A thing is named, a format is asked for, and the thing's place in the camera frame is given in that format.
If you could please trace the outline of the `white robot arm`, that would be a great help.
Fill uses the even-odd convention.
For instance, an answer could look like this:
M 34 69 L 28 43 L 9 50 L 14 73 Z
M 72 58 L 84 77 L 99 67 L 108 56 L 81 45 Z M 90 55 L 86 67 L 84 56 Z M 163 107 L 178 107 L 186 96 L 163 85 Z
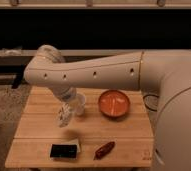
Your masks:
M 61 100 L 77 88 L 157 94 L 151 171 L 191 171 L 191 50 L 144 50 L 66 63 L 58 49 L 42 45 L 24 78 Z

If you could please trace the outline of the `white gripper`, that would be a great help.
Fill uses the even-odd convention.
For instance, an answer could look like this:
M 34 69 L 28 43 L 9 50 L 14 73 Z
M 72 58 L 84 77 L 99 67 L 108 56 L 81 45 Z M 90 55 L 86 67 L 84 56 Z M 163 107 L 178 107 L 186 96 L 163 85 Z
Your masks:
M 54 95 L 60 101 L 69 102 L 76 97 L 77 91 L 74 87 L 58 88 L 54 91 Z

